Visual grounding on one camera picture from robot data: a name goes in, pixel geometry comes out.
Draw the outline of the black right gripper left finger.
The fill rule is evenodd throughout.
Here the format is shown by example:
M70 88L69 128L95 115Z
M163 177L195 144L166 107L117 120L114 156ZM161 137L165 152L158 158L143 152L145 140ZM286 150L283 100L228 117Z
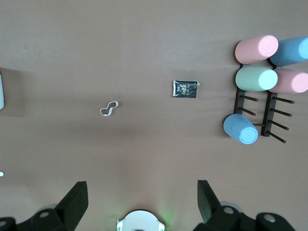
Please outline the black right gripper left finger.
M17 224L13 217L2 217L2 231L74 231L88 208L88 187L77 182L55 208L43 209Z

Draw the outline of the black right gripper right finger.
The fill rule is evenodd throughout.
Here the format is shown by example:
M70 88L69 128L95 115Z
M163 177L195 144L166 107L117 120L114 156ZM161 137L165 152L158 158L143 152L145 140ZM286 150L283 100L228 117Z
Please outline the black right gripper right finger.
M197 182L198 208L203 222L196 231L293 231L282 216L263 212L255 219L230 205L221 205L207 180Z

